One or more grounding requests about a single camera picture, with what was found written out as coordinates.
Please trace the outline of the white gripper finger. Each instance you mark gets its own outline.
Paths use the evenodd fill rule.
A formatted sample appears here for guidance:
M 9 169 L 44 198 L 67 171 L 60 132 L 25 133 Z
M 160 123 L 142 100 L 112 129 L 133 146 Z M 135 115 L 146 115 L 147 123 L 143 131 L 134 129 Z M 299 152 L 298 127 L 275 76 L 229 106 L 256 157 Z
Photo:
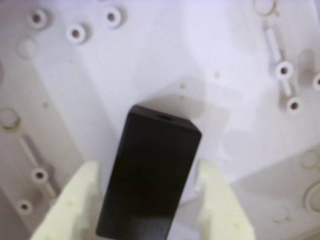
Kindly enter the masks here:
M 201 191 L 197 222 L 202 240 L 255 239 L 254 227 L 217 166 L 199 161 L 195 185 Z
M 88 161 L 74 174 L 30 237 L 32 240 L 96 240 L 99 163 Z

